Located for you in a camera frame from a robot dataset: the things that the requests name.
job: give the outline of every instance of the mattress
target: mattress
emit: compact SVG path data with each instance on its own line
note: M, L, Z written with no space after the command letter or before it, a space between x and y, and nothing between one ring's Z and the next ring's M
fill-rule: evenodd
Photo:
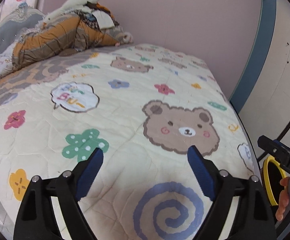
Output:
M212 203L188 164L191 145L234 177L258 169L196 57L150 44L88 50L0 80L0 202L13 222L34 175L58 177L99 147L104 164L79 202L98 239L192 239ZM70 239L54 198L53 206ZM236 207L237 199L229 221Z

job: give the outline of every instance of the tufted headboard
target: tufted headboard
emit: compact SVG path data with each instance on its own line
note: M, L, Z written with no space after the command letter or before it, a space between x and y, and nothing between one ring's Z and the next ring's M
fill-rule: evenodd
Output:
M11 45L22 28L34 28L45 15L26 3L21 4L0 23L0 54Z

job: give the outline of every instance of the finger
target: finger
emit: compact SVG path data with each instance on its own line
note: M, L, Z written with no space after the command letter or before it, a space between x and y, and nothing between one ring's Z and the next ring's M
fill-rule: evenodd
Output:
M279 215L283 215L285 210L286 210L285 207L279 206L277 211L276 211L276 213L279 214Z
M289 203L289 195L288 195L288 191L285 189L285 190L282 190L281 193L279 194L278 205L287 207L288 203Z
M277 211L276 211L276 219L278 220L278 221L282 221L283 220L283 214L284 214L284 212L285 212L285 208L284 207L279 207L278 209L277 209Z
M290 177L286 177L281 179L281 181L279 182L283 187L287 187L288 186L288 182L290 180Z

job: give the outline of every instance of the yellow ring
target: yellow ring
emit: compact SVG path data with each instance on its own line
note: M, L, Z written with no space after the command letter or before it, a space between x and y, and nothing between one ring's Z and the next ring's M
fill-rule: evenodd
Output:
M269 156L263 163L263 176L264 176L264 183L265 183L265 189L266 189L266 193L269 199L269 202L271 204L271 206L277 206L278 203L276 202L273 192L272 192L272 188L270 186L269 183L269 174L268 174L268 164L269 163L273 163L279 170L279 172L282 175L282 179L286 178L286 172L284 170L281 169L281 167L279 166L279 162L275 161L275 158L273 156Z

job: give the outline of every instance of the green flower print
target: green flower print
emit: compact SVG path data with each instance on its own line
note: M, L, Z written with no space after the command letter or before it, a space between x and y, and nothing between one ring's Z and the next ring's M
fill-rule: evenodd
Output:
M215 107L215 108L217 108L217 109L220 109L220 110L222 110L222 111L226 111L226 110L227 110L227 107L222 106L222 105L220 105L220 104L218 104L218 103L215 103L215 102L208 102L208 104L209 104L210 106Z
M148 61L149 61L149 59L148 59L148 58L145 58L145 57L141 57L141 61L148 62Z
M85 161L90 157L95 148L100 148L104 153L108 151L109 143L98 138L100 132L96 129L84 131L82 134L69 134L66 141L69 143L63 151L65 158L73 159L77 155L77 161Z
M82 65L82 68L100 68L100 67L96 65L85 64L85 65Z

